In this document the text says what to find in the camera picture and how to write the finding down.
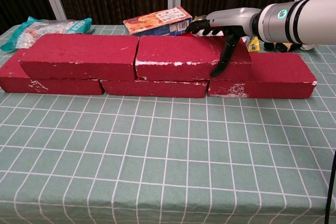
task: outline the robotic hand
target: robotic hand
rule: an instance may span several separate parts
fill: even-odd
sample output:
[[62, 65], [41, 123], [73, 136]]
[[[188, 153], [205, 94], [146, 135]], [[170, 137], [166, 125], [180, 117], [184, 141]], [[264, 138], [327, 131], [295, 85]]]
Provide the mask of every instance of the robotic hand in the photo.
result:
[[219, 10], [189, 24], [186, 32], [226, 35], [221, 59], [211, 77], [222, 73], [241, 37], [264, 42], [336, 45], [336, 0], [302, 0], [271, 4], [263, 9]]

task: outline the snack box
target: snack box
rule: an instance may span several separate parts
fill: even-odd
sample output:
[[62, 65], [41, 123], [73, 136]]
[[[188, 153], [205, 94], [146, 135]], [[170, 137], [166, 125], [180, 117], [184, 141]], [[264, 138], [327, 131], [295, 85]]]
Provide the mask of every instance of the snack box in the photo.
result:
[[179, 6], [127, 19], [123, 23], [130, 35], [176, 36], [185, 33], [191, 21], [191, 15]]

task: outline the brick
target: brick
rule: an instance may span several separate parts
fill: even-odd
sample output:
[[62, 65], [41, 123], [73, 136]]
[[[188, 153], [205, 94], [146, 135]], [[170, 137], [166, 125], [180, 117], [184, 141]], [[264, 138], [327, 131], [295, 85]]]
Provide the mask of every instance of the brick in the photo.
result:
[[[143, 36], [135, 59], [136, 75], [149, 81], [210, 80], [225, 37]], [[251, 58], [242, 40], [225, 71], [214, 80], [247, 80]]]
[[46, 34], [20, 63], [32, 78], [134, 80], [138, 41], [136, 36]]
[[103, 94], [99, 80], [32, 79], [21, 68], [19, 60], [27, 49], [11, 56], [0, 68], [0, 87], [11, 93]]
[[317, 81], [298, 54], [251, 53], [253, 67], [247, 81], [210, 81], [208, 95], [241, 98], [303, 99]]
[[137, 95], [143, 97], [185, 97], [205, 96], [208, 81], [100, 81], [107, 94]]

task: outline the blue plastic package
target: blue plastic package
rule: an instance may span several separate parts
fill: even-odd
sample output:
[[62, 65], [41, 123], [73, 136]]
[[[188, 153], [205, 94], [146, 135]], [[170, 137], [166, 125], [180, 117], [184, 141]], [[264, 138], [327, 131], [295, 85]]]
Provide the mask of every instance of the blue plastic package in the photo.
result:
[[27, 21], [15, 30], [8, 42], [0, 46], [0, 49], [8, 52], [29, 48], [44, 34], [86, 34], [91, 23], [91, 18], [58, 21], [28, 17]]

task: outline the black cable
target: black cable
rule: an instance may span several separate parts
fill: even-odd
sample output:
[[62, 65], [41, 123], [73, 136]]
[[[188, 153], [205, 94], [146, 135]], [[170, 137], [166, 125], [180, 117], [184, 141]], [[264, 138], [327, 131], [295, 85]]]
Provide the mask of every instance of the black cable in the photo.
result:
[[335, 173], [336, 173], [336, 151], [335, 151], [334, 160], [333, 160], [332, 166], [331, 166], [331, 174], [330, 174], [329, 189], [328, 189], [328, 196], [327, 196], [326, 213], [324, 215], [324, 224], [329, 224], [330, 205], [331, 205], [331, 198], [332, 198], [332, 190], [334, 188]]

